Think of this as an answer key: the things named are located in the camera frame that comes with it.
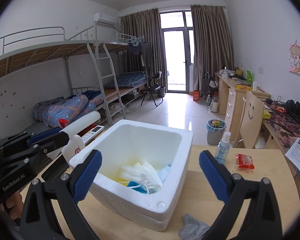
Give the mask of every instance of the brown curtain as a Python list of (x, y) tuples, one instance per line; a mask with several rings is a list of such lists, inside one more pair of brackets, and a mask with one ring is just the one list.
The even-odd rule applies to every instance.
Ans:
[[(166, 86), (167, 75), (164, 67), (162, 30), (158, 9), (151, 9), (121, 17), (121, 32), (136, 37), (145, 36), (145, 42), (152, 46), (154, 55), (151, 75), (162, 71), (162, 78), (159, 85)], [(124, 68), (125, 72), (143, 71), (141, 56), (135, 56), (127, 52), (124, 57)]]
[(191, 6), (194, 29), (193, 85), (201, 92), (203, 78), (214, 76), (223, 66), (234, 69), (233, 47), (226, 16), (221, 6)]

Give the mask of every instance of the bed ladder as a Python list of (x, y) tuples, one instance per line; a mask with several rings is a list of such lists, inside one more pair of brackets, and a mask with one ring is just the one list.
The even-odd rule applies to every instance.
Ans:
[[(100, 86), (100, 91), (101, 91), (102, 97), (103, 97), (104, 109), (106, 111), (106, 118), (107, 118), (109, 126), (112, 126), (113, 125), (112, 116), (114, 116), (118, 111), (122, 111), (123, 118), (126, 119), (126, 115), (124, 113), (124, 105), (122, 104), (122, 100), (121, 100), (121, 96), (120, 96), (120, 91), (119, 91), (119, 87), (118, 87), (118, 83), (117, 83), (117, 78), (115, 76), (115, 71), (114, 71), (114, 66), (113, 66), (112, 58), (110, 56), (110, 53), (109, 53), (109, 51), (108, 51), (105, 43), (103, 43), (103, 49), (105, 50), (105, 53), (107, 55), (106, 57), (99, 57), (99, 50), (98, 50), (99, 46), (95, 46), (95, 54), (93, 54), (92, 49), (91, 49), (89, 43), (87, 43), (87, 48), (88, 48), (90, 56), (92, 57), (92, 61), (93, 61), (93, 64), (94, 64), (96, 72), (97, 72), (99, 86)], [(108, 59), (110, 61), (110, 68), (111, 68), (111, 74), (110, 75), (101, 76), (101, 72), (99, 71), (99, 66), (101, 66), (100, 65), (100, 60), (101, 59)], [(119, 103), (120, 103), (120, 109), (117, 110), (117, 111), (115, 111), (112, 114), (110, 113), (110, 110), (109, 110), (109, 103), (107, 101), (105, 90), (103, 88), (103, 82), (102, 82), (102, 79), (107, 78), (107, 77), (113, 77), (114, 85), (115, 85), (115, 92), (112, 93), (112, 94), (110, 94), (110, 95), (108, 95), (108, 96), (117, 94), (118, 100), (119, 100)]]

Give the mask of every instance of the gray trash can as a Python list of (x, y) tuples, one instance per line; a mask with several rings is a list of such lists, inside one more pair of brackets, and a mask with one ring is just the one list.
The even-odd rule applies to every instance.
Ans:
[(165, 90), (166, 90), (166, 87), (162, 87), (162, 88), (160, 88), (160, 89), (157, 91), (157, 95), (158, 95), (159, 98), (164, 98), (164, 96), (165, 96), (165, 94), (166, 94)]
[(206, 128), (208, 130), (207, 142), (211, 145), (218, 145), (226, 129), (226, 123), (219, 119), (211, 119), (207, 122)]

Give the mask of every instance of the styrofoam box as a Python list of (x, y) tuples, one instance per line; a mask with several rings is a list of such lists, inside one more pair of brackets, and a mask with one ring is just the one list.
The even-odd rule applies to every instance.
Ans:
[[(90, 192), (115, 213), (155, 231), (164, 231), (185, 181), (193, 133), (160, 125), (120, 120), (70, 160), (75, 167), (92, 149), (102, 154), (102, 165)], [(160, 191), (142, 194), (120, 183), (123, 165), (148, 161), (157, 171), (171, 165)]]

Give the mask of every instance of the star print blanket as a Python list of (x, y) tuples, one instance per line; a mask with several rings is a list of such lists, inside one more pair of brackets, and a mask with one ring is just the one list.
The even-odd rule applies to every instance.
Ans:
[(86, 95), (76, 95), (71, 99), (63, 97), (37, 103), (32, 111), (34, 118), (46, 126), (61, 127), (59, 119), (66, 119), (68, 124), (92, 112), (102, 103), (102, 94), (92, 100)]

